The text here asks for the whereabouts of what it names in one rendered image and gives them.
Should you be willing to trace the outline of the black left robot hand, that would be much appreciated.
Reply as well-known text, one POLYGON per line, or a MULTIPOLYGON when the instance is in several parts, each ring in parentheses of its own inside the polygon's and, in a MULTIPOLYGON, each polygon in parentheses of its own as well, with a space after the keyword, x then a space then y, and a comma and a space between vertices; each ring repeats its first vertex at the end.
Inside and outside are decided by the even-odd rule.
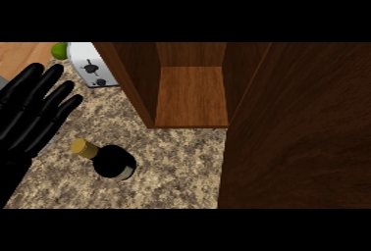
POLYGON ((0 89, 0 209, 6 206, 16 187, 33 165, 33 158, 78 105, 83 96, 72 92, 67 80, 49 92, 64 74, 64 66, 49 69, 31 63, 0 89))

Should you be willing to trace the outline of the dark wine bottle gold cap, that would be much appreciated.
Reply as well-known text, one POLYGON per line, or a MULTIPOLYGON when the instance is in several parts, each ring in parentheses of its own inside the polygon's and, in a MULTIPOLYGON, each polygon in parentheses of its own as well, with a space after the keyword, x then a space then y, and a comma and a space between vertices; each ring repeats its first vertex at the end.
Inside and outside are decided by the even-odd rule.
POLYGON ((96 146, 84 138, 71 144, 71 152, 93 162, 96 173, 106 178, 127 180, 136 171, 136 160, 117 145, 96 146))

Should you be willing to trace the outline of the brown wooden cabinet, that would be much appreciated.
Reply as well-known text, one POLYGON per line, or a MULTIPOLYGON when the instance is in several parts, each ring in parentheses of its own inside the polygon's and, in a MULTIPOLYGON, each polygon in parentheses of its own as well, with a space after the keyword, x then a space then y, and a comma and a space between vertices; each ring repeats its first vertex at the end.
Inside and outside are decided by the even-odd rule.
POLYGON ((266 42, 98 42, 95 47, 149 128, 229 126, 266 42))

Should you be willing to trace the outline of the dark brown cabinet door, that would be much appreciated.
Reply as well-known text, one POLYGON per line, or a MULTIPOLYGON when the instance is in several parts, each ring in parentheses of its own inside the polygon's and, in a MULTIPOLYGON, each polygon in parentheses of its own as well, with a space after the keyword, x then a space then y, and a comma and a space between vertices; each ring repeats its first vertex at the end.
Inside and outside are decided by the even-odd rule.
POLYGON ((269 45, 226 133, 222 208, 371 208, 371 43, 269 45))

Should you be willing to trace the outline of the white toaster with black knobs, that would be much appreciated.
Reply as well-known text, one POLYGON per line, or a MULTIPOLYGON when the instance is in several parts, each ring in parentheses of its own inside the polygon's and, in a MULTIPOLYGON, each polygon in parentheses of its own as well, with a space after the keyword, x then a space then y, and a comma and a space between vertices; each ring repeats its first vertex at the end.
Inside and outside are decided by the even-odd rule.
POLYGON ((67 56, 72 69, 90 88, 117 86, 111 70, 92 42, 70 42, 67 56))

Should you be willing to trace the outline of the green lime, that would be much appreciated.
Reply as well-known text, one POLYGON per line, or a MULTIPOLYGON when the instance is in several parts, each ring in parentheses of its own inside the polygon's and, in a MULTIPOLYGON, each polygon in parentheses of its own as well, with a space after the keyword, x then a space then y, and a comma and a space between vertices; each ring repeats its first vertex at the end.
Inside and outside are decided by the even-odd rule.
POLYGON ((67 44, 64 42, 59 42, 52 46, 50 54, 58 60, 67 59, 67 44))

